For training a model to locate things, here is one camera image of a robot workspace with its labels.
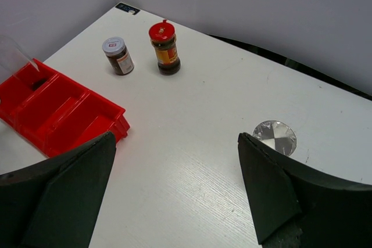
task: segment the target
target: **white jar lid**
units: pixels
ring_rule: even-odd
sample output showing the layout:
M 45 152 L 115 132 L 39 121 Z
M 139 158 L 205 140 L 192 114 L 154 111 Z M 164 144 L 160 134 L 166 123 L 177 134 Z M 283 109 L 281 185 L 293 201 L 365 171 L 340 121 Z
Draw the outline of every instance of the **white jar lid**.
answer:
M 102 44 L 103 51 L 109 56 L 118 55 L 125 47 L 124 40 L 120 37 L 109 38 Z

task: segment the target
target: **sauce jar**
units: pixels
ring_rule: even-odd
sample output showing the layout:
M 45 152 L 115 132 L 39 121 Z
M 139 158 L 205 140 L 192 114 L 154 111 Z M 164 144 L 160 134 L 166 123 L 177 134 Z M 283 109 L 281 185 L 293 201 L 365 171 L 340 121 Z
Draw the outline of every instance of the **sauce jar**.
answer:
M 165 75 L 178 72 L 181 61 L 177 54 L 174 26 L 167 23 L 167 20 L 163 20 L 150 28 L 149 36 L 155 48 L 159 71 Z
M 102 44 L 102 49 L 114 68 L 115 74 L 122 76 L 133 71 L 134 64 L 122 38 L 107 39 Z

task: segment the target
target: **red lid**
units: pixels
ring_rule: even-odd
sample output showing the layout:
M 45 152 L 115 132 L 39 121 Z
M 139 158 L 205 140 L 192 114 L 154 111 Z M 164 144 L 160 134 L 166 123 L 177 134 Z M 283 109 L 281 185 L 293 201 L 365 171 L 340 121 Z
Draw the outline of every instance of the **red lid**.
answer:
M 164 42 L 172 39 L 174 32 L 174 26 L 167 23 L 167 20 L 163 20 L 162 23 L 154 24 L 150 28 L 149 35 L 153 41 Z

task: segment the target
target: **white tabletop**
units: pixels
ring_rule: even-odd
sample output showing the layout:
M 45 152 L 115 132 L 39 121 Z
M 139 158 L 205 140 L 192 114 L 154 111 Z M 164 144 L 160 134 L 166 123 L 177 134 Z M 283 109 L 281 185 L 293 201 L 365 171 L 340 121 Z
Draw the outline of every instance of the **white tabletop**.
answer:
M 45 63 L 127 109 L 92 248 L 256 247 L 240 132 L 279 120 L 291 158 L 372 184 L 372 103 L 175 24 L 181 70 L 159 74 L 148 30 L 161 18 L 113 8 Z M 101 45 L 123 37 L 135 63 L 114 75 Z M 1 124 L 0 173 L 44 157 Z

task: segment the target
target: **red tray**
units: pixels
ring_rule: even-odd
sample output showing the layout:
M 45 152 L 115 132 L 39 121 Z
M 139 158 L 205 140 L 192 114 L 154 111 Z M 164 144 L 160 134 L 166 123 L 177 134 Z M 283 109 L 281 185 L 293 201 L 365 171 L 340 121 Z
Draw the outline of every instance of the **red tray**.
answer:
M 48 157 L 106 132 L 127 136 L 125 110 L 34 59 L 0 84 L 0 118 Z

